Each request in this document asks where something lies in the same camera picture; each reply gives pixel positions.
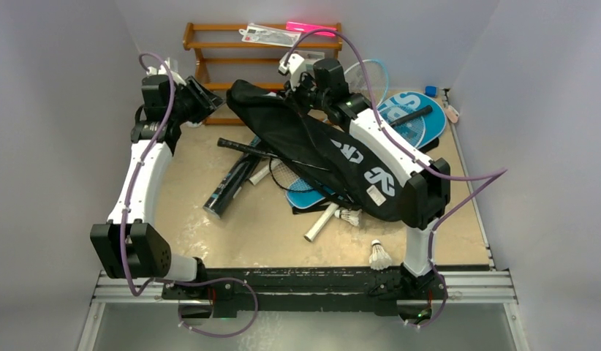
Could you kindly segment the black Crossway racket bag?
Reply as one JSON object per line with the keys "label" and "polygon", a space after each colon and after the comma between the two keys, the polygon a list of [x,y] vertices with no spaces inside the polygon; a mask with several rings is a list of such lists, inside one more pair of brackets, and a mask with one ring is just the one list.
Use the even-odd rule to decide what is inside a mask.
{"label": "black Crossway racket bag", "polygon": [[417,206],[405,198],[398,172],[369,147],[341,130],[302,113],[281,93],[237,80],[227,105],[253,133],[311,185],[341,196],[339,203],[362,209],[382,221],[423,223]]}

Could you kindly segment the black shuttlecock tube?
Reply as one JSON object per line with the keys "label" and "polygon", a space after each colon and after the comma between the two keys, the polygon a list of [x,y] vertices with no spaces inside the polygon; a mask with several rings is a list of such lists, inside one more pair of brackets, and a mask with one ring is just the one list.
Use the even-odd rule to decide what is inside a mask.
{"label": "black shuttlecock tube", "polygon": [[261,160],[257,155],[242,154],[206,200],[203,210],[220,219]]}

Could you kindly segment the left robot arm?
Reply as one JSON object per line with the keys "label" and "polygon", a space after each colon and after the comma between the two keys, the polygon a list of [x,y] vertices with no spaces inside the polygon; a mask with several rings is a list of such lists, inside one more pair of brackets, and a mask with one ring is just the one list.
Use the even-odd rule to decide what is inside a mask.
{"label": "left robot arm", "polygon": [[90,239],[112,279],[155,278],[179,281],[191,299],[203,297],[208,279],[203,262],[172,252],[154,227],[162,180],[181,136],[181,125],[199,124],[223,100],[194,77],[150,74],[142,80],[143,104],[130,134],[131,158],[118,200],[103,224],[94,224]]}

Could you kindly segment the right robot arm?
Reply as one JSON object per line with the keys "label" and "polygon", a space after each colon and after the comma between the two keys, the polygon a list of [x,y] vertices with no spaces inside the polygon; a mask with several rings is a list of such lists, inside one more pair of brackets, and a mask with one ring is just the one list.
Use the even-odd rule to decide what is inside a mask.
{"label": "right robot arm", "polygon": [[402,187],[398,208],[407,226],[407,250],[403,265],[409,273],[401,277],[403,292],[412,298],[429,289],[427,274],[435,269],[433,238],[445,207],[450,202],[450,166],[443,160],[432,160],[397,134],[398,118],[387,122],[378,110],[380,85],[388,84],[385,72],[375,75],[361,60],[357,64],[363,77],[351,87],[339,61],[324,58],[313,63],[296,53],[283,58],[279,73],[289,75],[286,85],[304,109],[321,110],[328,120],[362,142],[389,167],[366,174],[367,181],[386,184],[397,178]]}

